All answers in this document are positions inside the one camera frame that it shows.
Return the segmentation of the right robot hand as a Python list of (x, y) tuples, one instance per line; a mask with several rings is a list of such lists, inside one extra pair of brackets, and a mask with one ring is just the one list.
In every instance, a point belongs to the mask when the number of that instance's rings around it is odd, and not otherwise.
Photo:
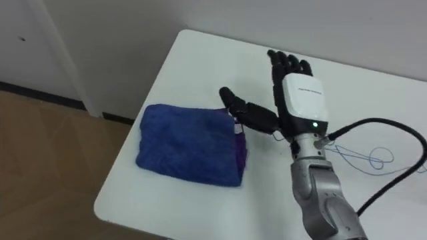
[(310, 64), (282, 51), (270, 49), (267, 54), (277, 111), (244, 101), (222, 87), (219, 94), (225, 108), (242, 125), (269, 135), (279, 131), (288, 141), (304, 133), (324, 136), (328, 128), (325, 93)]

